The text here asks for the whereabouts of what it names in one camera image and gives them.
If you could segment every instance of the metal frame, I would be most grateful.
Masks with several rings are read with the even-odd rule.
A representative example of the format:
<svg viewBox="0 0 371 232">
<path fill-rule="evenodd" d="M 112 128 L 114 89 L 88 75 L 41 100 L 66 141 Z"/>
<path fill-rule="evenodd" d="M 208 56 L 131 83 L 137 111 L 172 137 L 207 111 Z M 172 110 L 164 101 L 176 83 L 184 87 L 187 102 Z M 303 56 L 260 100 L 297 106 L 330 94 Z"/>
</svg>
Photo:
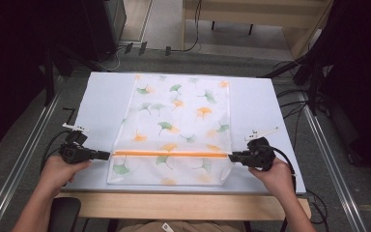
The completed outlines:
<svg viewBox="0 0 371 232">
<path fill-rule="evenodd" d="M 49 121 L 52 113 L 56 107 L 56 104 L 59 100 L 59 96 L 62 92 L 62 89 L 66 83 L 66 79 L 63 76 L 59 76 L 57 78 L 56 86 L 58 87 L 58 91 L 55 94 L 53 100 L 50 102 L 48 106 L 43 109 L 41 116 L 38 119 L 38 122 L 32 129 L 32 132 L 29 134 L 28 140 L 26 141 L 25 145 L 23 146 L 22 151 L 19 154 L 19 157 L 14 164 L 14 168 L 12 169 L 8 179 L 6 180 L 5 184 L 0 190 L 0 220 L 4 215 L 8 205 L 11 202 L 12 197 L 14 196 L 14 192 L 23 176 L 23 173 L 28 166 L 29 160 L 32 158 L 32 155 L 35 151 L 35 148 L 41 139 L 41 136 L 46 128 L 47 122 Z"/>
</svg>

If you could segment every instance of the wooden table edge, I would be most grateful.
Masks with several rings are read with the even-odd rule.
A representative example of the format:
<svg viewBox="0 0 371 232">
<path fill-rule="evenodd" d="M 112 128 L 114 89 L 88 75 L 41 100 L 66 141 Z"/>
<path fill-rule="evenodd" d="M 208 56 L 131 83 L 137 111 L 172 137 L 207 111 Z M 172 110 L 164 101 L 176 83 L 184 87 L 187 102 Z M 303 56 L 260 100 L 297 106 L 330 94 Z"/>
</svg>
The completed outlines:
<svg viewBox="0 0 371 232">
<path fill-rule="evenodd" d="M 283 220 L 275 197 L 259 194 L 62 191 L 81 201 L 81 218 Z M 307 199 L 299 202 L 308 217 Z"/>
</svg>

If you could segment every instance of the hand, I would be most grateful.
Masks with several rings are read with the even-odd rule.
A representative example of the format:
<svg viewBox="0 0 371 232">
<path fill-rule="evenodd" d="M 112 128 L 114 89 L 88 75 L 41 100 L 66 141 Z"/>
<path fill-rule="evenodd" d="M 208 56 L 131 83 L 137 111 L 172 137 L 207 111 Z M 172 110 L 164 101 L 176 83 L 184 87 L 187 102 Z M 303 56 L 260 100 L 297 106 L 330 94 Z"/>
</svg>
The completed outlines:
<svg viewBox="0 0 371 232">
<path fill-rule="evenodd" d="M 74 173 L 89 167 L 90 164 L 90 161 L 67 164 L 60 156 L 51 156 L 44 165 L 38 187 L 51 192 L 55 197 L 67 181 L 73 181 Z"/>
<path fill-rule="evenodd" d="M 254 167 L 249 167 L 248 171 L 260 179 L 267 190 L 278 199 L 289 192 L 295 194 L 291 170 L 288 164 L 281 159 L 275 158 L 272 168 L 268 171 L 260 171 Z"/>
</svg>

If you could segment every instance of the metal rail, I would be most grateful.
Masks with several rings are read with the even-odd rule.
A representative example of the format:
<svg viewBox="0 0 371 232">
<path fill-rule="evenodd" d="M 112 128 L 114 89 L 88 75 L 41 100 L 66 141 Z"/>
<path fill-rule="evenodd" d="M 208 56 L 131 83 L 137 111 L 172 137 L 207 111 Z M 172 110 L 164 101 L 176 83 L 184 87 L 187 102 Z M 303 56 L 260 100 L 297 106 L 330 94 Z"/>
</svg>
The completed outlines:
<svg viewBox="0 0 371 232">
<path fill-rule="evenodd" d="M 41 116 L 38 119 L 38 122 L 35 124 L 32 132 L 29 134 L 29 137 L 23 146 L 22 151 L 19 154 L 19 157 L 14 164 L 14 168 L 12 169 L 9 177 L 7 178 L 5 184 L 0 190 L 0 220 L 4 215 L 5 211 L 8 208 L 8 205 L 11 202 L 12 197 L 14 196 L 14 192 L 23 176 L 23 173 L 28 166 L 29 160 L 31 159 L 35 148 L 43 134 L 43 131 L 49 121 L 54 108 L 59 100 L 60 93 L 66 83 L 64 77 L 59 76 L 56 82 L 56 86 L 58 87 L 58 91 L 55 94 L 52 102 L 43 109 Z"/>
<path fill-rule="evenodd" d="M 307 100 L 307 96 L 304 93 L 300 93 L 300 100 Z M 311 110 L 306 106 L 305 115 L 309 122 L 309 126 L 314 133 L 315 139 L 318 143 L 319 149 L 321 151 L 322 157 L 324 159 L 325 165 L 327 166 L 330 178 L 332 179 L 333 185 L 336 188 L 336 192 L 339 196 L 339 200 L 348 218 L 348 221 L 352 227 L 353 231 L 366 231 L 364 222 L 360 216 L 359 210 L 357 208 L 357 203 L 352 197 L 346 182 L 340 172 L 340 169 L 336 163 L 332 151 L 328 145 L 328 142 L 324 136 L 324 132 L 319 125 L 318 119 L 313 116 Z"/>
</svg>

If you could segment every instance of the right hand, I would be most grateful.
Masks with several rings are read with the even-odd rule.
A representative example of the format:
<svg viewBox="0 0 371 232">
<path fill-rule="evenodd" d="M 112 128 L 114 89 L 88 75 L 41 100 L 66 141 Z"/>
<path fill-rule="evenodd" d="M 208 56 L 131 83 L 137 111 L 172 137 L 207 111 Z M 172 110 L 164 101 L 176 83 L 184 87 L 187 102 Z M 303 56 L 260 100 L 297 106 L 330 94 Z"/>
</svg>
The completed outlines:
<svg viewBox="0 0 371 232">
<path fill-rule="evenodd" d="M 275 158 L 272 168 L 268 171 L 260 171 L 254 167 L 249 167 L 248 171 L 260 179 L 267 190 L 278 199 L 290 192 L 295 194 L 291 170 L 281 159 Z"/>
</svg>

